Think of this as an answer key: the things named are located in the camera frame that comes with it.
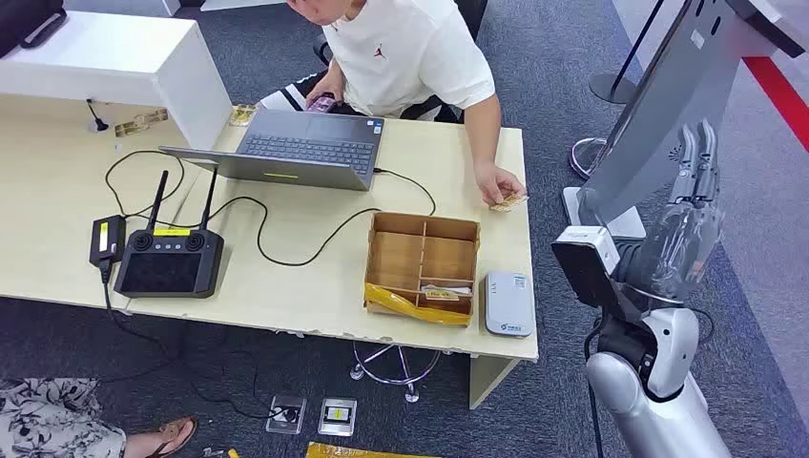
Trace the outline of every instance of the laptop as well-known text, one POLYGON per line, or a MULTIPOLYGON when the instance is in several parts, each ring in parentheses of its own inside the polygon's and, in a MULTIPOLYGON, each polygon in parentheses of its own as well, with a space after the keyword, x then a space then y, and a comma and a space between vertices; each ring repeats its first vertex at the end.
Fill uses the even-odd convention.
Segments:
POLYGON ((235 153, 161 146, 222 176, 367 191, 384 120, 260 108, 235 153))

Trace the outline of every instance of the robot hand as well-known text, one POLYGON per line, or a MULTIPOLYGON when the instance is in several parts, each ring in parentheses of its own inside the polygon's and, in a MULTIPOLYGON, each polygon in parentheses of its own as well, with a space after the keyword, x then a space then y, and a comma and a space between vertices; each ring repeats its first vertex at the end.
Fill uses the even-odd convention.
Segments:
POLYGON ((689 127, 680 131, 683 156, 669 205, 639 255, 629 260, 626 283, 642 295, 682 303, 702 279, 705 261, 719 240, 724 214, 716 207, 716 134, 706 120, 698 130, 699 154, 689 127))

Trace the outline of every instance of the power adapter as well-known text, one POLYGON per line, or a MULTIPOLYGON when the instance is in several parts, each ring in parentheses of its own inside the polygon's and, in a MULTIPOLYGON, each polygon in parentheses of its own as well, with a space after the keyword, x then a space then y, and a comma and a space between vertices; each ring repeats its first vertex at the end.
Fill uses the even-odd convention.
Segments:
POLYGON ((90 264, 106 270, 124 257, 126 243, 126 219, 120 215, 93 221, 93 235, 90 242, 90 264))

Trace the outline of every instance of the controller screen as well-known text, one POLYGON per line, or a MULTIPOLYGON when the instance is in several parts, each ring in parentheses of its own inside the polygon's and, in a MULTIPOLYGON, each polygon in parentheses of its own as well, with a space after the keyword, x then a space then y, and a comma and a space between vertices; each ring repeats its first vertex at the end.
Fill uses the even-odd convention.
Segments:
POLYGON ((199 253, 134 253, 122 291, 148 293, 193 292, 202 255, 199 253))

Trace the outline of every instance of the man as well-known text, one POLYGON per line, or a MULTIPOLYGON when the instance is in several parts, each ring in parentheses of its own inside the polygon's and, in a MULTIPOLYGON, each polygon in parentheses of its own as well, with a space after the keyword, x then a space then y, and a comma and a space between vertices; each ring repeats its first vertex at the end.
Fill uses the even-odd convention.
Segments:
MULTIPOLYGON (((327 72, 287 87, 284 98, 305 96, 308 107, 322 94, 332 93, 350 107, 337 113, 398 117, 436 94, 465 111, 483 200, 492 205, 526 192, 514 174, 494 163, 500 102, 488 63, 452 0, 287 0, 287 4, 323 27, 334 58, 327 72)), ((280 95, 262 102, 272 107, 274 100, 280 95)))

